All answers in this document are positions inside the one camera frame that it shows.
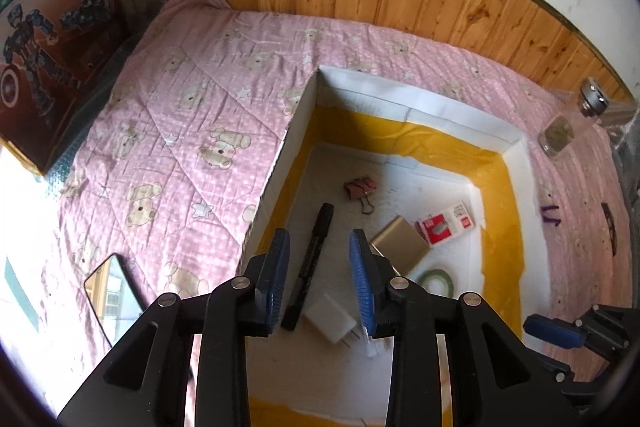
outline green tape roll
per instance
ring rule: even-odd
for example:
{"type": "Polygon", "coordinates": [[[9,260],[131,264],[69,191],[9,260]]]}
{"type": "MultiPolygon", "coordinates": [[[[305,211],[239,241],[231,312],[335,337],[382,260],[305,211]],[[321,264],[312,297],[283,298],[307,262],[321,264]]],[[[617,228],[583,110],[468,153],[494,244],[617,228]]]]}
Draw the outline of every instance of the green tape roll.
{"type": "Polygon", "coordinates": [[[417,283],[434,295],[453,297],[453,279],[444,270],[427,270],[418,277],[417,283]]]}

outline pink binder clip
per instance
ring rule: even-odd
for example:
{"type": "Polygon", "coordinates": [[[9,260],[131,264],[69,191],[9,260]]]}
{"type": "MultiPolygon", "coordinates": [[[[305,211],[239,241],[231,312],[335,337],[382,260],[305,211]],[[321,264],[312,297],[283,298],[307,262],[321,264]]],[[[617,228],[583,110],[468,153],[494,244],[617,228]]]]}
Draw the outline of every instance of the pink binder clip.
{"type": "Polygon", "coordinates": [[[378,188],[378,184],[375,181],[369,176],[363,176],[362,178],[356,178],[350,182],[346,182],[344,188],[351,201],[360,200],[363,214],[373,213],[375,207],[369,201],[369,194],[374,193],[378,188]]]}

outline blue gripper pad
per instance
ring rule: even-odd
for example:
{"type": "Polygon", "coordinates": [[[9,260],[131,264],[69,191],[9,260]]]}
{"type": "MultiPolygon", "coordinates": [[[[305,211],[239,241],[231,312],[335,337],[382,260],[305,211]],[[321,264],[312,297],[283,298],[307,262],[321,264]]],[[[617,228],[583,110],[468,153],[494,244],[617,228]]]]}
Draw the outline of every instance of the blue gripper pad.
{"type": "Polygon", "coordinates": [[[374,319],[375,301],[371,286],[369,284],[369,274],[367,273],[364,259],[365,255],[371,255],[370,251],[362,251],[362,245],[358,240],[358,234],[354,230],[349,238],[349,260],[351,262],[351,278],[355,286],[360,306],[360,320],[367,329],[370,336],[376,333],[376,322],[374,319]]]}
{"type": "Polygon", "coordinates": [[[582,347],[587,339],[587,334],[573,324],[538,314],[529,315],[522,328],[532,337],[564,349],[582,347]]]}
{"type": "Polygon", "coordinates": [[[267,300],[267,320],[272,332],[280,317],[284,283],[287,279],[287,268],[289,267],[289,248],[289,232],[284,229],[277,229],[274,234],[274,243],[271,244],[269,252],[272,253],[273,251],[274,255],[278,254],[267,300]]]}

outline bed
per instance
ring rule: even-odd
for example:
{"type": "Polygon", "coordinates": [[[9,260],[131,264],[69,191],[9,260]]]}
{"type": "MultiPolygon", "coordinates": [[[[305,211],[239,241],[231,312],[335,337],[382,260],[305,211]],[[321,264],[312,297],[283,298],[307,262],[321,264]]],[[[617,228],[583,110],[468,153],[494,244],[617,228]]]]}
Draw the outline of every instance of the bed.
{"type": "MultiPolygon", "coordinates": [[[[560,227],[545,228],[551,315],[572,320],[593,302],[631,304],[628,215],[607,136],[594,128],[553,165],[532,130],[560,102],[540,86],[390,28],[171,0],[127,60],[61,191],[41,320],[57,363],[71,369],[53,409],[109,349],[82,283],[110,253],[123,256],[147,302],[164,291],[201,295],[235,275],[287,123],[321,64],[432,90],[528,132],[540,204],[562,214],[560,227]],[[618,229],[615,257],[603,201],[618,229]]],[[[547,354],[578,377],[598,369],[588,353],[547,354]]]]}

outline black marker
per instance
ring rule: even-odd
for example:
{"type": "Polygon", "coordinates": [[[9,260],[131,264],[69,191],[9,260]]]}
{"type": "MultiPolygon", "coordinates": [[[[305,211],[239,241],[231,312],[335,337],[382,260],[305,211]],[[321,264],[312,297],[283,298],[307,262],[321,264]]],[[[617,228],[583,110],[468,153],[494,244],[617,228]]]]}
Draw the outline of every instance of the black marker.
{"type": "Polygon", "coordinates": [[[302,313],[302,305],[305,303],[306,293],[311,284],[311,277],[314,276],[316,265],[318,264],[324,238],[329,232],[332,217],[334,217],[334,206],[330,203],[323,203],[320,207],[320,212],[318,212],[318,217],[316,217],[316,224],[311,233],[311,241],[306,248],[305,260],[302,262],[296,285],[293,287],[289,305],[280,323],[280,326],[286,330],[293,331],[296,329],[296,324],[302,313]]]}

